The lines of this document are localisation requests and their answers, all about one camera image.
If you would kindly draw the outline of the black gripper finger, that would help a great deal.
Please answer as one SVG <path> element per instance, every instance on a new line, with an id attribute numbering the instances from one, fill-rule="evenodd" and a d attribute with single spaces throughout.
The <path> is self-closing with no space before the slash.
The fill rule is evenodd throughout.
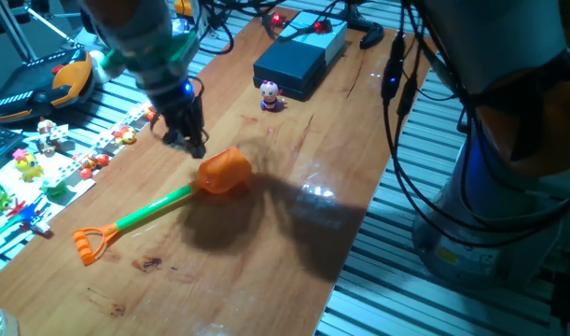
<path id="1" fill-rule="evenodd" d="M 167 123 L 167 132 L 162 137 L 164 144 L 174 144 L 177 142 L 180 136 L 180 129 L 178 123 Z"/>
<path id="2" fill-rule="evenodd" d="M 186 119 L 185 125 L 188 131 L 188 153 L 192 158 L 203 158 L 206 154 L 203 126 L 195 119 Z"/>

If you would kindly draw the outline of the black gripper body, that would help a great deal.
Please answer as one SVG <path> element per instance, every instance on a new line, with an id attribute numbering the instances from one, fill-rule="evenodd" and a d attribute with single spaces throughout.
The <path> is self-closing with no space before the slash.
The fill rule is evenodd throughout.
<path id="1" fill-rule="evenodd" d="M 185 112 L 200 124 L 204 123 L 202 108 L 204 84 L 198 77 L 182 79 L 178 85 L 168 90 L 162 90 L 159 83 L 143 84 L 142 91 L 148 96 L 150 107 L 146 117 L 152 124 L 160 119 L 164 109 L 170 112 Z"/>

